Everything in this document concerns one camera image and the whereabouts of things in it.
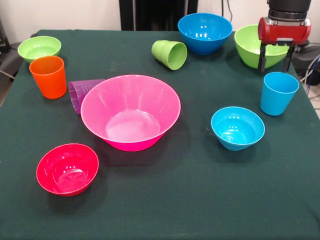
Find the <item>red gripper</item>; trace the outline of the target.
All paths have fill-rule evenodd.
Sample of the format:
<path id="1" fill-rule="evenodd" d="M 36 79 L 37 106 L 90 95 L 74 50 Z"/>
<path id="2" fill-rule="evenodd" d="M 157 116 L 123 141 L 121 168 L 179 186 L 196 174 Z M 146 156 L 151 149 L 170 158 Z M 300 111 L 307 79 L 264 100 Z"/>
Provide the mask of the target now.
<path id="1" fill-rule="evenodd" d="M 262 17 L 258 23 L 258 38 L 261 41 L 258 70 L 263 73 L 266 66 L 266 46 L 267 44 L 277 44 L 280 42 L 293 45 L 304 44 L 311 33 L 311 21 L 306 19 L 299 22 L 287 22 L 271 20 Z M 289 46 L 287 54 L 283 59 L 282 71 L 289 71 L 293 55 L 293 45 Z"/>

